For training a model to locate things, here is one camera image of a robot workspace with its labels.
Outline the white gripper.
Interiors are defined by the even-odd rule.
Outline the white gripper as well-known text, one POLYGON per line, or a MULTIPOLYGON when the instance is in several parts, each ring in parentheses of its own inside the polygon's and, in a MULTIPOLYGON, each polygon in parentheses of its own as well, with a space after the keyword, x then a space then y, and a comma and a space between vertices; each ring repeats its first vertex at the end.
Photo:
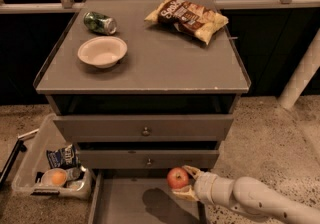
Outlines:
POLYGON ((189 165, 184 165, 183 169, 196 181, 194 189, 192 185, 173 189, 172 193, 178 198, 187 201, 199 200, 205 205, 219 205, 228 209, 237 204, 233 195, 234 180, 222 178, 211 172, 203 172, 189 165))

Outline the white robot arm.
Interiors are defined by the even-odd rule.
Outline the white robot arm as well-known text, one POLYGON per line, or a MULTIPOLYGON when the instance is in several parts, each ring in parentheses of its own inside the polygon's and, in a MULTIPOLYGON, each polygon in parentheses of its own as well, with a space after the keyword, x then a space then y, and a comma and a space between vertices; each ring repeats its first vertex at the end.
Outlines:
POLYGON ((319 67, 315 36, 279 97, 242 97, 215 167, 185 165, 193 180, 174 195, 228 209, 243 222, 320 224, 319 151, 306 131, 319 117, 295 105, 319 67))

